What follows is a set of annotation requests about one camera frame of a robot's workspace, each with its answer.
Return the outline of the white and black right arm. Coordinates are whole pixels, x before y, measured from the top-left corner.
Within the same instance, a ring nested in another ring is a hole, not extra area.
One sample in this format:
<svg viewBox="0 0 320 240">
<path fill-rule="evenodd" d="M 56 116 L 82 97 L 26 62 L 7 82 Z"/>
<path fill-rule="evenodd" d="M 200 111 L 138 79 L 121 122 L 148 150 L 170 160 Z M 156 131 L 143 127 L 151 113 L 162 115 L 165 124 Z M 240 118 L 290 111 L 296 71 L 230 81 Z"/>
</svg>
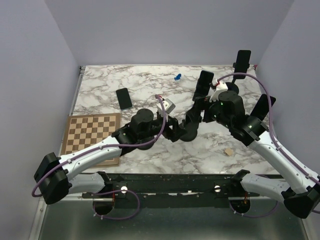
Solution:
<svg viewBox="0 0 320 240">
<path fill-rule="evenodd" d="M 230 191 L 236 196 L 248 192 L 271 198 L 305 219 L 320 202 L 320 176 L 287 152 L 262 120 L 245 113 L 243 99 L 234 91 L 220 93 L 217 100 L 197 97 L 180 125 L 187 131 L 181 140 L 194 140 L 201 122 L 226 127 L 232 137 L 267 160 L 284 178 L 279 181 L 240 170 L 230 180 Z"/>
</svg>

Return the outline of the teal smartphone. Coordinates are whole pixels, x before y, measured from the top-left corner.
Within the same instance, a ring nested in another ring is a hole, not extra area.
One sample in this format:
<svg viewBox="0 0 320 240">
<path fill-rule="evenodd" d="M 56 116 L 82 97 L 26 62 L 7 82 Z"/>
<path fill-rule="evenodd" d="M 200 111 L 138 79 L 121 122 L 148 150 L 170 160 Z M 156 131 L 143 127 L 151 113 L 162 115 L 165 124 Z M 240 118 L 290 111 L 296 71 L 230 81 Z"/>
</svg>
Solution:
<svg viewBox="0 0 320 240">
<path fill-rule="evenodd" d="M 122 111 L 128 110 L 133 107 L 130 94 L 127 88 L 121 88 L 115 91 L 119 107 Z"/>
</svg>

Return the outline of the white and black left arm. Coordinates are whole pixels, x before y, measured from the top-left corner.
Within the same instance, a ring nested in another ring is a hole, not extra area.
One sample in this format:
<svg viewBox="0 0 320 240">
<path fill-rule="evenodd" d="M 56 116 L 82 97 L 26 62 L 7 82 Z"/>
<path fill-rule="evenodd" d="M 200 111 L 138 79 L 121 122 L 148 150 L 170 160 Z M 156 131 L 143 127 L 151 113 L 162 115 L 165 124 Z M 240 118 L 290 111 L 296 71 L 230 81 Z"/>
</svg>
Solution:
<svg viewBox="0 0 320 240">
<path fill-rule="evenodd" d="M 83 171 L 105 160 L 126 155 L 138 148 L 151 148 L 160 136 L 176 142 L 187 130 L 176 118 L 163 117 L 160 113 L 154 116 L 149 109 L 140 109 L 125 126 L 117 129 L 112 135 L 83 150 L 56 156 L 48 153 L 42 159 L 34 174 L 36 181 L 33 197 L 43 197 L 51 205 L 62 200 L 68 194 L 89 192 L 104 198 L 110 194 L 111 185 L 103 180 L 101 174 L 93 177 L 93 183 L 87 184 L 78 176 Z"/>
</svg>

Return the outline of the black round-base phone stand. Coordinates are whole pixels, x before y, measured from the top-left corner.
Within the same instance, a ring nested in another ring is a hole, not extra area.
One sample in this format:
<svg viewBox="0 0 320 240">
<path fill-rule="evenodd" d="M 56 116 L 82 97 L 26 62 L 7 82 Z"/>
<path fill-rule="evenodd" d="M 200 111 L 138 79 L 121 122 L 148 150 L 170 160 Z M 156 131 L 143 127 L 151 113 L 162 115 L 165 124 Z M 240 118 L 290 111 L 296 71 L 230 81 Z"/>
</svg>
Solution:
<svg viewBox="0 0 320 240">
<path fill-rule="evenodd" d="M 154 145 L 153 142 L 151 142 L 151 143 L 145 142 L 145 143 L 140 143 L 140 144 L 138 144 L 138 147 L 137 147 L 137 148 L 138 148 L 139 150 L 146 151 L 146 150 L 149 150 L 150 148 L 152 148 L 153 145 Z"/>
</svg>

